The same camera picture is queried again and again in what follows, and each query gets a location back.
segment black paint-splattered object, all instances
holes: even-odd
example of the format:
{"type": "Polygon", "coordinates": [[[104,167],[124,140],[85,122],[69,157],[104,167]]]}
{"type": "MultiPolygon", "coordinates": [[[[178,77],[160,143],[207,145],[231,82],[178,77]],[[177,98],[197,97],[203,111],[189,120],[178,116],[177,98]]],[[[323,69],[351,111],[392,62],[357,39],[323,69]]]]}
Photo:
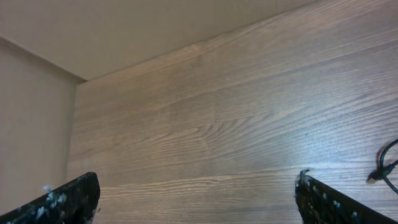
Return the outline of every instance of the black paint-splattered object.
{"type": "Polygon", "coordinates": [[[304,224],[397,224],[301,171],[295,188],[304,224]]]}
{"type": "Polygon", "coordinates": [[[88,172],[26,205],[0,216],[9,224],[89,224],[100,199],[97,175],[88,172]]]}

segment beige wall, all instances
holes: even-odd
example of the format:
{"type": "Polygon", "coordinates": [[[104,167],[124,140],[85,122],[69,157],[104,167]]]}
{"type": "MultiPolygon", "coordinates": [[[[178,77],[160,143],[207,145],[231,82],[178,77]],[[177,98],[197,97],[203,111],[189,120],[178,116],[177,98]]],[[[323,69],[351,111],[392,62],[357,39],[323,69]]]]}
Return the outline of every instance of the beige wall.
{"type": "Polygon", "coordinates": [[[2,0],[0,35],[84,79],[317,0],[2,0]]]}
{"type": "Polygon", "coordinates": [[[77,83],[0,40],[0,215],[65,183],[77,83]]]}

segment wooden surface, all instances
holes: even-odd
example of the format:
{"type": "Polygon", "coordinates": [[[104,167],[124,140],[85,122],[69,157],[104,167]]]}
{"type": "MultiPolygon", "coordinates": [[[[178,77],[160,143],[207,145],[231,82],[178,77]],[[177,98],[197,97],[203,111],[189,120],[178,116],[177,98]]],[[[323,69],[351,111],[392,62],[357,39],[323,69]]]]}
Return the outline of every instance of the wooden surface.
{"type": "Polygon", "coordinates": [[[365,183],[398,138],[397,11],[320,2],[80,85],[68,179],[98,174],[95,223],[301,223],[311,167],[398,220],[365,183]]]}

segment white ceiling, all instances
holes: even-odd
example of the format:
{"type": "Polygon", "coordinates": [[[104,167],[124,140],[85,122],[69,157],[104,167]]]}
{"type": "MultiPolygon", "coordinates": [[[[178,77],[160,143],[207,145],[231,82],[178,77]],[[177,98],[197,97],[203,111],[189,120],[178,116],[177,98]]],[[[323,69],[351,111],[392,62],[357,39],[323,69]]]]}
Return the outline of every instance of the white ceiling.
{"type": "Polygon", "coordinates": [[[0,0],[0,35],[86,80],[315,0],[0,0]]]}

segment black cable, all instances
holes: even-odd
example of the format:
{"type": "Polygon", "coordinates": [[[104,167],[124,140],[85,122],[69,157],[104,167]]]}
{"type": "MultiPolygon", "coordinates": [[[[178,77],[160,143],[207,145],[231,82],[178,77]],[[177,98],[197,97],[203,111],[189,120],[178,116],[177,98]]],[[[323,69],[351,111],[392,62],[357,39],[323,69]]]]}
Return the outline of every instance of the black cable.
{"type": "Polygon", "coordinates": [[[377,172],[379,174],[379,177],[376,177],[378,179],[382,178],[386,184],[395,192],[398,194],[398,189],[394,186],[394,184],[392,184],[390,182],[390,180],[387,178],[387,175],[391,173],[391,171],[395,168],[396,165],[398,165],[398,161],[395,161],[392,164],[389,164],[388,166],[384,167],[383,163],[384,163],[384,156],[386,156],[388,150],[390,148],[392,148],[393,146],[395,146],[398,143],[398,139],[396,139],[395,141],[393,141],[392,143],[390,143],[387,147],[384,148],[384,150],[381,152],[380,154],[380,159],[379,159],[379,172],[377,172]]]}

